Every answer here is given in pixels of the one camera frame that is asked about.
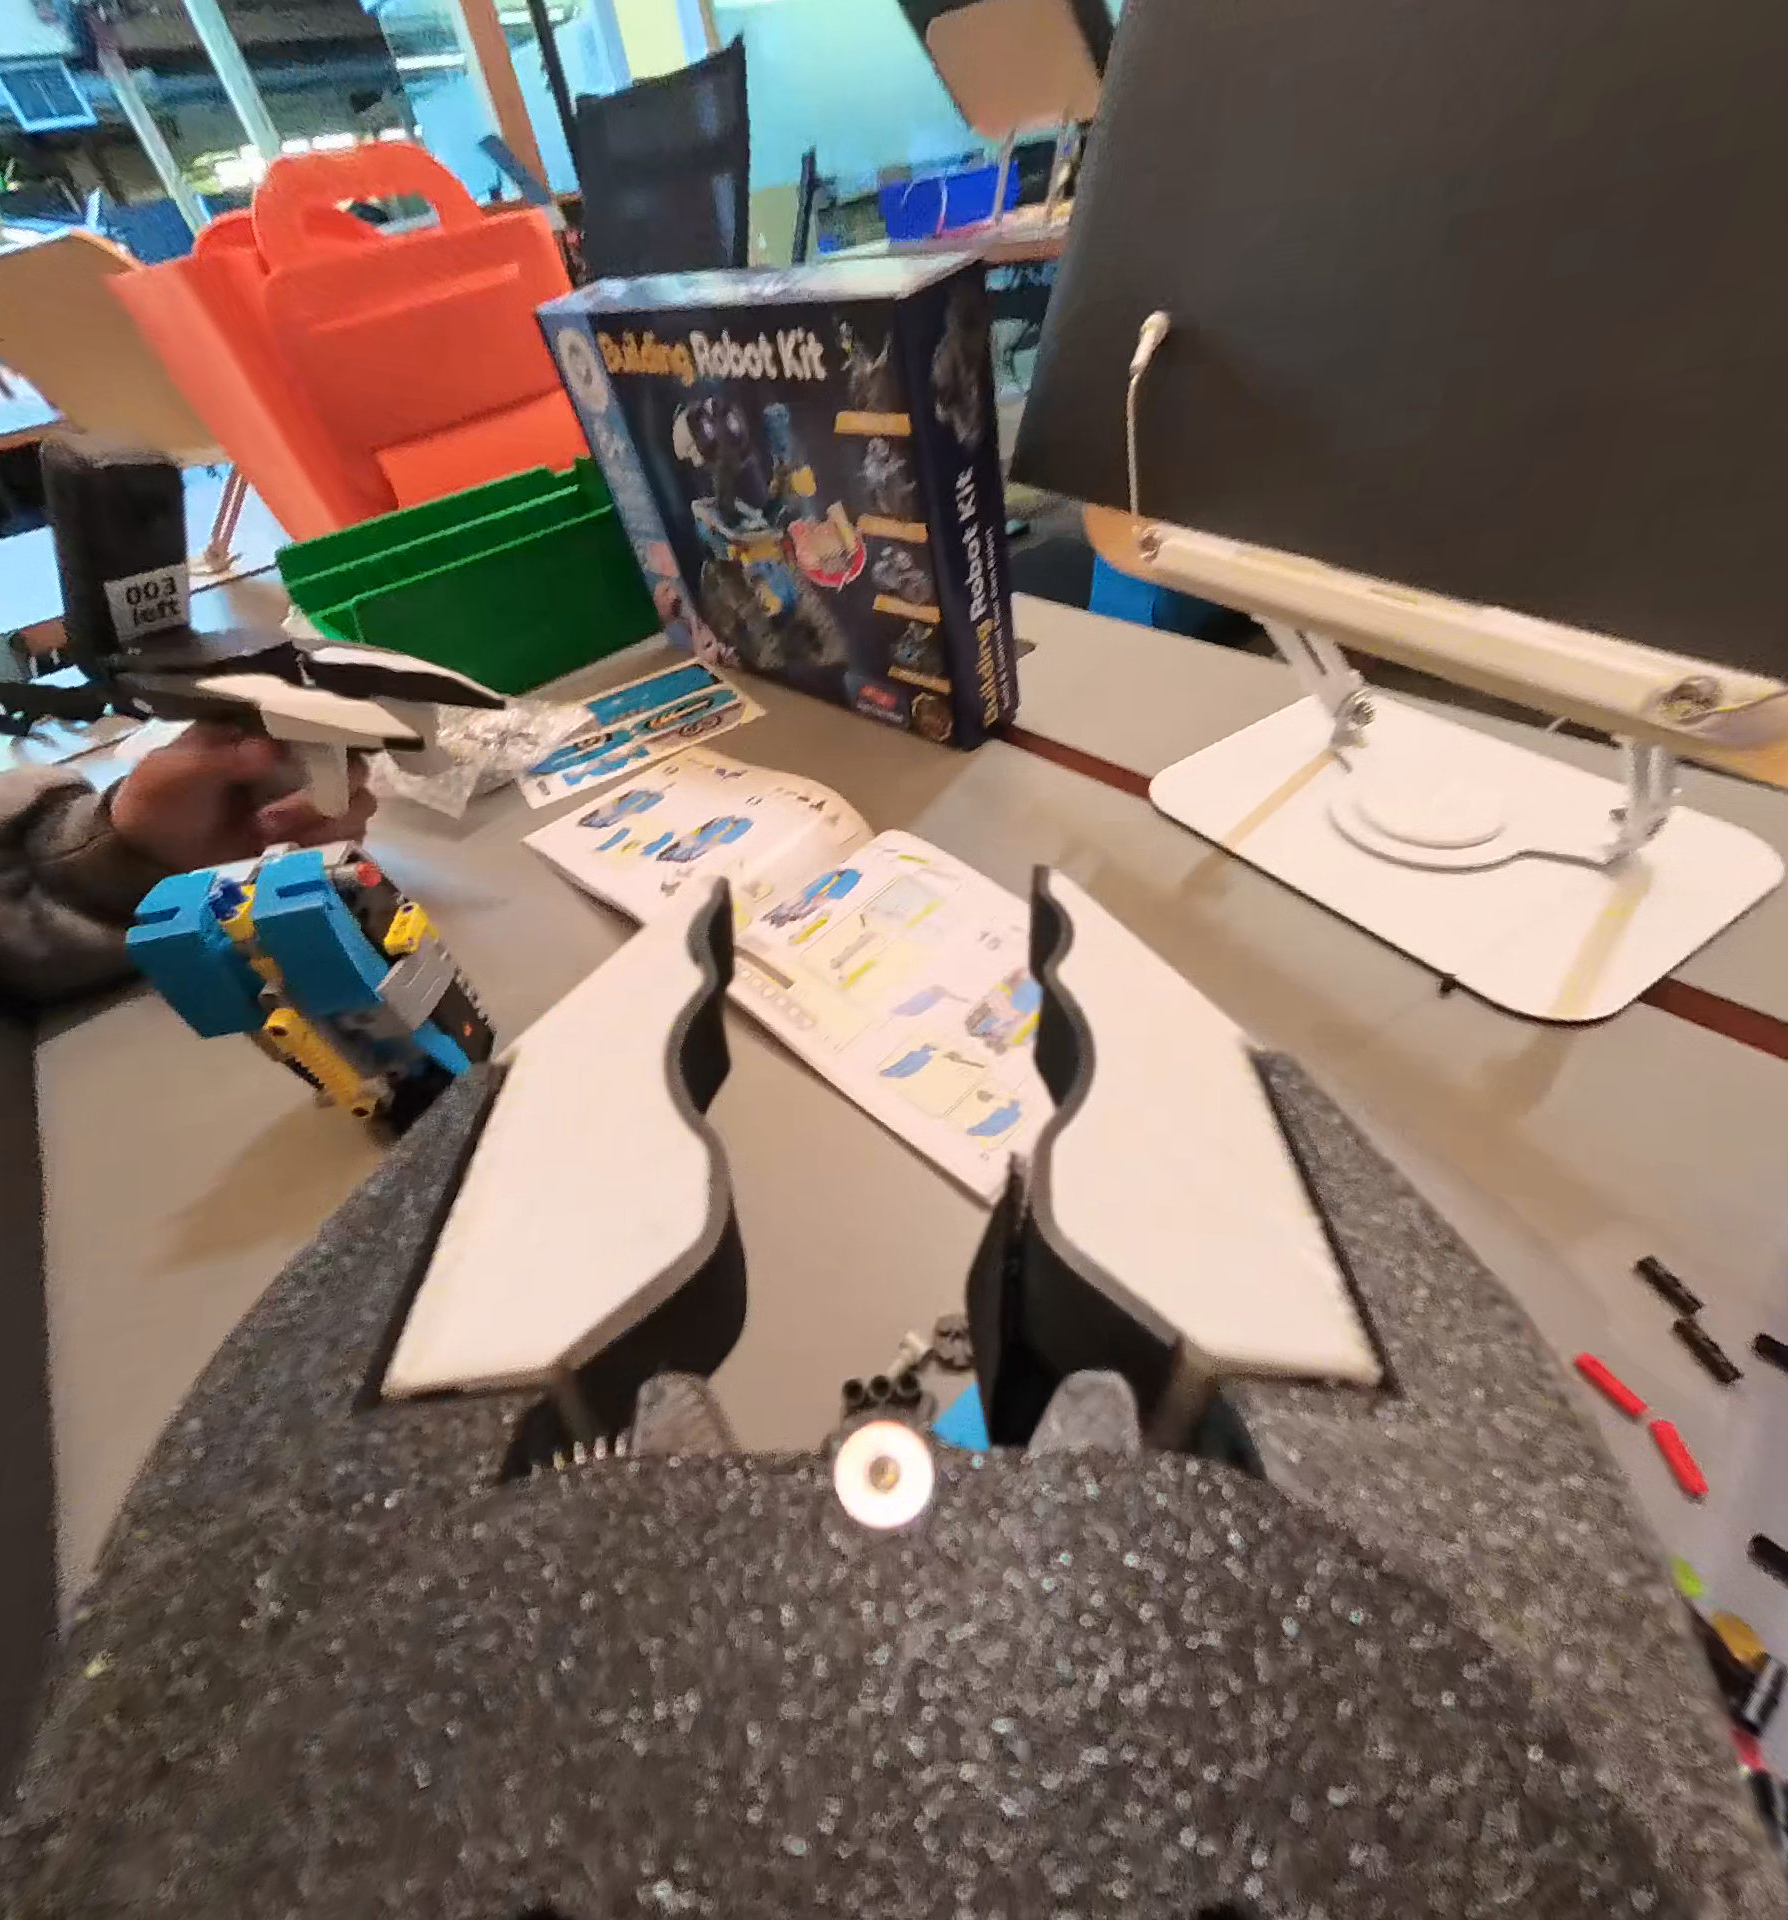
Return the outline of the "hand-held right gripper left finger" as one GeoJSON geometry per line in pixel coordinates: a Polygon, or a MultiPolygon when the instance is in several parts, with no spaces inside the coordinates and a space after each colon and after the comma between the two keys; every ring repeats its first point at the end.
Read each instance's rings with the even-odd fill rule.
{"type": "Polygon", "coordinates": [[[733,1356],[746,1266],[711,1110],[735,972],[731,886],[695,878],[500,1053],[383,1402],[522,1394],[596,1441],[733,1356]]]}

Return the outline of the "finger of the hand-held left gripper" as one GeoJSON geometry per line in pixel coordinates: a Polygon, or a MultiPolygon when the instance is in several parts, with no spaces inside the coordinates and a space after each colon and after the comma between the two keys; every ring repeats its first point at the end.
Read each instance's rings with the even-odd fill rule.
{"type": "Polygon", "coordinates": [[[298,645],[295,666],[301,684],[343,699],[380,707],[498,710],[509,695],[448,666],[365,643],[298,645]]]}
{"type": "Polygon", "coordinates": [[[298,746],[419,754],[428,743],[422,732],[375,699],[261,670],[116,674],[115,707],[134,718],[219,723],[298,746]]]}

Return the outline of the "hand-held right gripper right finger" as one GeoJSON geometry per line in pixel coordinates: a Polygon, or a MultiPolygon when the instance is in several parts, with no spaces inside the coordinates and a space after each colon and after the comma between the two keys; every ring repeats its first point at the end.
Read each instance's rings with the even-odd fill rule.
{"type": "Polygon", "coordinates": [[[1050,1097],[1011,1154],[965,1309],[987,1443],[1026,1450],[1103,1378],[1138,1441],[1253,1450],[1229,1389],[1384,1389],[1387,1351],[1267,1053],[1075,878],[1028,899],[1032,1063],[1050,1097]]]}

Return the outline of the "grey blue toy brick model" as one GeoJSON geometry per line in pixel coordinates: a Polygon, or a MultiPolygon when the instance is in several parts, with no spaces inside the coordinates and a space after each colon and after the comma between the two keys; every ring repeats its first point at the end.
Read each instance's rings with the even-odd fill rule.
{"type": "Polygon", "coordinates": [[[166,876],[125,948],[201,1037],[240,1037],[317,1099],[405,1134],[498,1052],[426,907],[361,841],[166,876]]]}

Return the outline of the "person's left forearm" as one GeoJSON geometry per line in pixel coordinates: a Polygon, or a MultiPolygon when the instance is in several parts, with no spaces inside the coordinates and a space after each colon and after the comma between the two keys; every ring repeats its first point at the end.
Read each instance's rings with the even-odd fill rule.
{"type": "Polygon", "coordinates": [[[0,1012],[126,986],[129,928],[161,876],[89,780],[66,768],[0,771],[0,1012]]]}

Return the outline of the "grey desk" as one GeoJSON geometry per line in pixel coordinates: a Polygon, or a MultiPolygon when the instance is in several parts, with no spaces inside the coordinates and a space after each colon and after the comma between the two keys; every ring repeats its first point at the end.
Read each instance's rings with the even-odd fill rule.
{"type": "MultiPolygon", "coordinates": [[[[724,748],[835,787],[871,825],[915,831],[1011,891],[1045,861],[1075,876],[1312,1070],[1514,1289],[1565,1372],[1601,1268],[1634,1275],[1624,1246],[1693,1246],[1766,1301],[1786,1289],[1788,1059],[1721,1022],[1788,1014],[1788,886],[1695,961],[1666,1010],[1580,1027],[1504,1015],[1149,801],[1175,755],[1283,704],[1267,660],[1034,595],[1018,619],[1032,640],[1018,739],[956,754],[763,690],[763,718],[724,748]]],[[[1707,775],[1689,787],[1788,866],[1788,795],[1707,775]]],[[[162,1424],[380,1150],[253,1047],[197,1040],[136,993],[42,1025],[38,1102],[63,1614],[162,1424]]],[[[1627,1430],[1641,1441],[1628,1465],[1615,1419],[1583,1402],[1654,1525],[1674,1486],[1651,1438],[1627,1430]]]]}

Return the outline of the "person's left hand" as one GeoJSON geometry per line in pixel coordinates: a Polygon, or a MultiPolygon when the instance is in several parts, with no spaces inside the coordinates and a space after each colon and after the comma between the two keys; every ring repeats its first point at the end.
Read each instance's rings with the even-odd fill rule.
{"type": "Polygon", "coordinates": [[[379,798],[366,768],[343,759],[344,803],[324,809],[282,741],[197,722],[142,755],[106,798],[116,841],[162,874],[258,858],[272,847],[359,841],[379,798]]]}

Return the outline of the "crumpled clear plastic bag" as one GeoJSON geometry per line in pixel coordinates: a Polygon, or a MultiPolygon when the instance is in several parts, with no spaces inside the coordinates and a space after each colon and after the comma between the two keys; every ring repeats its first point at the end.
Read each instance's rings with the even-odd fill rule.
{"type": "Polygon", "coordinates": [[[522,780],[592,723],[584,701],[520,698],[500,707],[441,706],[430,743],[406,763],[379,752],[369,759],[379,800],[460,819],[471,803],[522,780]]]}

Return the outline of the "green plastic bin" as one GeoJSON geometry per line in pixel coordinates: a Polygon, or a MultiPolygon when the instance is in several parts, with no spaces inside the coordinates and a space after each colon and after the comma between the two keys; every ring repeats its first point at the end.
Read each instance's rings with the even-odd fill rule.
{"type": "Polygon", "coordinates": [[[276,553],[330,643],[426,660],[520,698],[657,636],[601,466],[531,467],[276,553]]]}

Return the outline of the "orange folding carry case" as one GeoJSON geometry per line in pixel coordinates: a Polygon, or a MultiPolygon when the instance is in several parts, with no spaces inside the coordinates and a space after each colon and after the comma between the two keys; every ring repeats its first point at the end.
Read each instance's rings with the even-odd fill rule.
{"type": "Polygon", "coordinates": [[[185,255],[113,281],[295,541],[583,459],[541,326],[566,292],[542,210],[481,205],[406,139],[276,156],[185,255]]]}

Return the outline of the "dark toy kit box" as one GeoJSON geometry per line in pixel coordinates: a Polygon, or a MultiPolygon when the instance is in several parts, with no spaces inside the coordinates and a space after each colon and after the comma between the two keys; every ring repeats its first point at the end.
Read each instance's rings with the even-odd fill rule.
{"type": "Polygon", "coordinates": [[[1016,722],[976,253],[601,278],[536,322],[678,648],[962,752],[1016,722]]]}

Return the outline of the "white folding book stand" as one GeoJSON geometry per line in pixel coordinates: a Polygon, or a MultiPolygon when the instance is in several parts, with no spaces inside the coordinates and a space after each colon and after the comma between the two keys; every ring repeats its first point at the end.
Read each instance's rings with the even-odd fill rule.
{"type": "Polygon", "coordinates": [[[1612,1018],[1782,884],[1748,828],[1689,809],[1689,762],[1788,792],[1788,681],[1482,606],[1149,509],[1124,389],[1118,558],[1255,617],[1295,701],[1163,768],[1152,806],[1455,987],[1554,1025],[1612,1018]]]}

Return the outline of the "black office chair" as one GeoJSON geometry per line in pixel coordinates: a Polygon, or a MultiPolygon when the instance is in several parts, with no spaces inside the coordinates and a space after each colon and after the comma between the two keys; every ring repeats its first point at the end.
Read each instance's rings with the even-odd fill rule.
{"type": "Polygon", "coordinates": [[[574,101],[570,159],[586,279],[749,265],[746,46],[574,101]]]}

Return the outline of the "small blue storage bins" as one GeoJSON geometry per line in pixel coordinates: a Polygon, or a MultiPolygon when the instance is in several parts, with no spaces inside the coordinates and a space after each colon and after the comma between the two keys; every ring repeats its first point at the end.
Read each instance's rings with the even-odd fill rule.
{"type": "Polygon", "coordinates": [[[1001,245],[1023,197],[1018,156],[965,159],[876,188],[882,245],[893,255],[1001,245]]]}

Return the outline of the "dark flat board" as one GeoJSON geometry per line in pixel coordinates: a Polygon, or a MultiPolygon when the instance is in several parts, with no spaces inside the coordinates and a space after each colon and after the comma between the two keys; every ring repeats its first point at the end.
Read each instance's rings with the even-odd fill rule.
{"type": "Polygon", "coordinates": [[[1140,1],[1016,478],[1788,680],[1788,1],[1140,1]]]}

